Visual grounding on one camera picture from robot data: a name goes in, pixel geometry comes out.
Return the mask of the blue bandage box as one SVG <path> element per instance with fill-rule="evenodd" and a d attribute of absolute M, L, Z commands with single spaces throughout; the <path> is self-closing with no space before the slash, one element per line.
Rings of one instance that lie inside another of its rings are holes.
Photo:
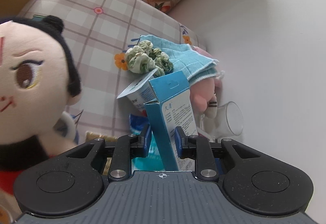
<path fill-rule="evenodd" d="M 181 127 L 187 136 L 198 134 L 189 82 L 182 71 L 158 78 L 154 77 L 155 73 L 152 70 L 134 80 L 118 98 L 128 98 L 147 115 L 166 170 L 194 170 L 195 161 L 178 157 L 175 139 L 176 127 Z"/>

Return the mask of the black-haired plush doll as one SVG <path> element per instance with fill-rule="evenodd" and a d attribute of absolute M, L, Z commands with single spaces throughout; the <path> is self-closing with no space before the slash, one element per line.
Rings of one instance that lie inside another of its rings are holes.
<path fill-rule="evenodd" d="M 75 147 L 54 130 L 81 79 L 56 16 L 1 20 L 1 192 L 22 171 Z"/>

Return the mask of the blue tissue pack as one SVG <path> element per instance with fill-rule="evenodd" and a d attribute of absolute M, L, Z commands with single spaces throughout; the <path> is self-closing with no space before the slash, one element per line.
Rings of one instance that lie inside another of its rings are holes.
<path fill-rule="evenodd" d="M 149 119 L 147 117 L 133 114 L 129 115 L 129 128 L 132 134 L 139 135 L 147 124 L 149 124 Z"/>

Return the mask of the clear drinking glass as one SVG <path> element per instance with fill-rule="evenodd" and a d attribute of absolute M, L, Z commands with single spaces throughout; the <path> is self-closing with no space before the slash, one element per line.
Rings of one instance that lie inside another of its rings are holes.
<path fill-rule="evenodd" d="M 233 101 L 219 106 L 215 118 L 208 118 L 206 116 L 200 118 L 200 129 L 213 141 L 241 136 L 243 127 L 242 112 Z"/>

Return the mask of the pink plush toy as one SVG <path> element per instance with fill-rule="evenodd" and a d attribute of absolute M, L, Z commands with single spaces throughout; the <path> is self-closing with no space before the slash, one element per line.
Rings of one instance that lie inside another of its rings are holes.
<path fill-rule="evenodd" d="M 218 60 L 207 51 L 192 45 L 191 64 L 187 66 L 190 100 L 196 114 L 213 119 L 217 115 L 216 88 L 221 87 L 223 71 L 217 69 Z"/>

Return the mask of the white tape roll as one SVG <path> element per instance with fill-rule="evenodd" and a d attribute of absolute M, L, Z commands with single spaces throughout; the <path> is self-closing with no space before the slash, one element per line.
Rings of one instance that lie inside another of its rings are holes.
<path fill-rule="evenodd" d="M 77 143 L 77 130 L 73 117 L 68 112 L 63 111 L 60 119 L 54 125 L 54 131 L 63 138 Z"/>

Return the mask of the blue folded towel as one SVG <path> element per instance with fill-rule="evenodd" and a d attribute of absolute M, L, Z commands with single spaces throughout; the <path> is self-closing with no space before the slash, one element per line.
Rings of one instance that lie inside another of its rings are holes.
<path fill-rule="evenodd" d="M 176 44 L 153 35 L 142 35 L 140 40 L 149 40 L 155 48 L 165 52 L 174 65 L 173 72 L 182 71 L 190 86 L 219 75 L 216 69 L 218 61 L 201 55 L 189 44 Z"/>

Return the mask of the green floral scrunchie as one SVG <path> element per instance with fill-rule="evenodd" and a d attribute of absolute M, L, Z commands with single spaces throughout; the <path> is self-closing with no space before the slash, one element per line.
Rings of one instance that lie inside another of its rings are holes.
<path fill-rule="evenodd" d="M 129 48 L 125 54 L 127 69 L 135 74 L 154 72 L 154 77 L 162 77 L 170 73 L 173 63 L 170 57 L 160 48 L 154 48 L 149 40 L 142 40 L 138 45 Z"/>

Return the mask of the checked plastic tablecloth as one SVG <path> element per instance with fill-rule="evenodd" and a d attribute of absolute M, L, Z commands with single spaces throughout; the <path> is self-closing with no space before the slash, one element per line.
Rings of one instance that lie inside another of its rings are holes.
<path fill-rule="evenodd" d="M 54 15 L 65 24 L 63 35 L 82 80 L 80 101 L 66 110 L 77 118 L 81 141 L 88 131 L 113 136 L 129 131 L 129 115 L 138 110 L 118 95 L 135 77 L 121 58 L 140 36 L 207 47 L 195 32 L 140 0 L 30 0 L 20 14 Z"/>

